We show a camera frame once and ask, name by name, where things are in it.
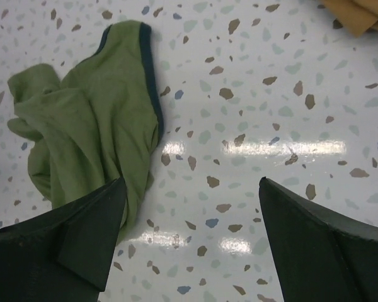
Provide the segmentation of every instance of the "terrazzo floor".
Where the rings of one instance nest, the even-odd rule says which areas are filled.
[[[6,126],[7,79],[39,62],[64,76],[127,19],[153,27],[166,133],[101,302],[283,301],[263,176],[378,226],[378,33],[312,0],[0,0],[0,228],[50,209]]]

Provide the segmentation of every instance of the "glossy floor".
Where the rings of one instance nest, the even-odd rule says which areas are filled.
[[[101,302],[283,301],[262,176],[378,226],[377,33],[351,37],[312,0],[0,0],[0,228],[49,209],[6,80],[39,62],[64,76],[126,19],[154,29],[168,132]]]

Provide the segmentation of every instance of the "tan fabric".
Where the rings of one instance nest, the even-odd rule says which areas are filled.
[[[339,22],[355,36],[378,30],[378,0],[323,0]]]

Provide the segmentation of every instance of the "green cloth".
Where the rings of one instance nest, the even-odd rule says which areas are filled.
[[[124,177],[127,202],[118,242],[135,223],[163,132],[150,47],[151,28],[110,26],[100,47],[59,80],[39,64],[8,81],[15,134],[32,140],[28,173],[57,208]]]

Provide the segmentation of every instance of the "brown speck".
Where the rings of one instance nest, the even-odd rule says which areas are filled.
[[[264,85],[272,85],[277,80],[277,77],[267,77],[263,80]]]
[[[332,22],[332,27],[334,30],[339,30],[340,28],[343,28],[343,25],[339,22],[339,20],[334,19]]]
[[[239,19],[231,20],[230,23],[228,24],[228,33],[232,35],[234,31],[236,31],[240,23],[241,22]]]
[[[335,120],[335,118],[334,118],[333,116],[330,116],[330,115],[329,115],[329,116],[326,117],[325,123],[328,124],[328,123],[331,123],[331,122],[334,121],[334,120]]]
[[[162,154],[161,156],[161,162],[167,166],[171,163],[171,158],[169,157],[169,154]]]
[[[205,247],[204,245],[202,245],[201,247],[197,249],[197,255],[199,257],[203,257],[206,254],[206,252],[207,252],[207,247]]]
[[[267,281],[259,278],[256,283],[258,283],[259,285],[266,285]]]
[[[241,135],[238,135],[238,136],[234,139],[235,147],[240,147],[240,146],[243,144],[244,139],[245,139],[245,133],[243,133],[243,134],[241,134]]]
[[[152,222],[151,219],[147,219],[147,224],[149,225],[149,227],[154,228],[154,222]]]
[[[128,249],[129,259],[131,259],[134,256],[135,253],[136,253],[136,248],[134,247],[134,245],[130,244],[129,249]]]
[[[152,271],[156,273],[156,275],[159,275],[159,269],[156,266],[152,266]]]
[[[240,229],[242,229],[242,225],[230,225],[228,226],[228,229],[232,231],[233,233],[238,232]]]
[[[155,18],[158,17],[158,14],[163,11],[164,8],[157,8],[152,14]]]
[[[229,203],[219,204],[215,209],[220,213],[225,213],[230,209],[231,205]]]
[[[0,104],[3,101],[3,97],[4,97],[4,91],[0,92]]]
[[[272,298],[266,298],[264,295],[262,294],[258,294],[257,295],[258,299],[262,302],[276,302],[276,300],[272,299]]]
[[[365,88],[373,89],[373,88],[375,88],[377,86],[378,86],[378,83],[373,83],[373,84],[367,85]]]
[[[284,164],[285,164],[285,165],[292,165],[294,162],[297,162],[297,160],[298,160],[298,155],[295,154],[295,153],[293,153],[293,154],[291,155],[290,159],[289,159],[289,160],[286,160]]]
[[[1,13],[1,19],[3,20],[8,14],[8,9],[4,9],[3,12]]]
[[[229,88],[221,88],[219,95],[222,96],[224,99],[232,99],[234,97],[234,94]]]
[[[370,174],[366,173],[364,170],[360,168],[354,168],[351,172],[350,175],[352,177],[369,177]]]
[[[237,292],[239,292],[241,294],[241,296],[246,294],[245,290],[241,286],[237,286],[237,285],[233,285],[233,286],[237,290]]]
[[[171,92],[171,88],[169,86],[166,86],[164,91],[159,96],[166,96],[170,92]]]
[[[305,190],[305,194],[309,200],[313,200],[316,196],[315,185],[308,184],[307,189]]]
[[[269,5],[266,7],[266,10],[271,13],[272,11],[275,11],[276,9],[278,9],[280,5],[279,4],[272,4],[272,5]]]
[[[190,223],[189,221],[186,221],[186,224],[188,225],[188,228],[191,229],[191,230],[196,230],[196,226],[193,224],[193,223]]]
[[[73,26],[73,28],[71,29],[71,31],[76,31],[76,30],[79,30],[81,28],[81,25],[80,24],[76,24]]]
[[[114,262],[113,263],[113,266],[116,267],[119,271],[122,271],[123,272],[123,269],[122,269],[122,266],[120,266],[120,263],[119,262]]]
[[[252,26],[256,26],[260,23],[260,18],[256,18],[252,21]]]
[[[210,75],[212,74],[221,74],[222,72],[224,71],[224,68],[222,68],[221,66],[216,66],[214,67],[211,71],[210,71]]]
[[[302,94],[302,91],[302,82],[298,81],[297,84],[294,86],[293,92],[295,93],[295,95],[300,96]]]
[[[62,18],[57,18],[56,21],[56,29],[58,30],[62,26],[63,20]]]
[[[307,106],[309,110],[313,109],[315,106],[315,97],[313,94],[307,94],[305,98],[305,106]]]
[[[195,157],[193,157],[193,156],[189,156],[188,157],[188,163],[189,163],[189,167],[190,167],[190,169],[192,170],[192,171],[194,171],[195,170],[195,168],[196,168],[196,158]]]
[[[104,18],[105,20],[111,19],[112,16],[113,14],[108,10],[102,12],[102,18]]]
[[[207,176],[207,184],[209,184],[209,187],[218,187],[220,186],[220,180],[212,177],[212,176]]]

